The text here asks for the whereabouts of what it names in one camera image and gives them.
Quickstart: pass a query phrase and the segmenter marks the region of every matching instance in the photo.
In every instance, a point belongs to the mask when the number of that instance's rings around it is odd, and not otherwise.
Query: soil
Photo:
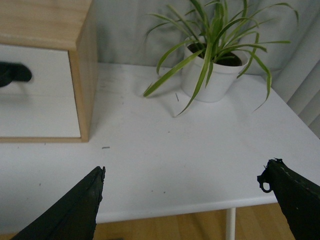
[[[195,53],[196,51],[198,51],[199,49],[201,49],[199,44],[191,44],[188,46],[188,49]],[[200,58],[204,58],[205,54],[202,53],[199,55]],[[224,55],[224,57],[228,57],[226,59],[221,59],[218,62],[216,62],[216,64],[220,64],[220,65],[224,65],[224,66],[230,66],[230,67],[238,67],[242,65],[242,62],[240,60],[239,57],[237,57],[235,54],[233,54],[232,52],[229,52],[227,54]]]

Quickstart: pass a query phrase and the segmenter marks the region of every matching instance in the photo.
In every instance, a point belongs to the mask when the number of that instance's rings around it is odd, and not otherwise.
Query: white curtain
[[[238,12],[242,6],[241,0],[227,1],[231,14]],[[249,3],[262,8],[284,1],[298,10],[298,26],[290,9],[268,9],[257,15],[260,21],[273,19],[260,26],[260,40],[290,40],[291,43],[270,44],[267,46],[268,53],[258,54],[272,71],[272,88],[320,138],[320,0],[250,0]],[[156,30],[144,44],[145,33],[157,23],[147,13],[165,14],[168,12],[167,4],[184,13],[190,7],[188,0],[95,2],[100,62],[155,66],[170,46],[184,38],[174,29]],[[166,66],[172,67],[182,57],[182,51],[176,53],[166,62]],[[256,64],[247,73],[263,76]]]

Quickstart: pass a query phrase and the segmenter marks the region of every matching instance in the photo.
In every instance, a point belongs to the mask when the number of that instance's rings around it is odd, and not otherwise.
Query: wooden frame
[[[98,81],[93,0],[2,0],[0,44],[68,52],[80,138],[2,137],[0,142],[88,142]]]

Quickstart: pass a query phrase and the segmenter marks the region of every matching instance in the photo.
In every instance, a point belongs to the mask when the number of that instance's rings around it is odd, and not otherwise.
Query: black object
[[[92,240],[105,172],[97,166],[11,240]]]
[[[29,82],[31,71],[21,63],[0,62],[0,88],[12,81]]]
[[[269,160],[257,180],[265,193],[274,192],[296,240],[320,240],[320,186],[277,158]]]

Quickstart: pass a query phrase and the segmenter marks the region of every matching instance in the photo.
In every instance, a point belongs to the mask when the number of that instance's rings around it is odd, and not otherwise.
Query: white drawer front
[[[0,44],[0,61],[32,72],[0,87],[0,137],[80,137],[67,51]]]

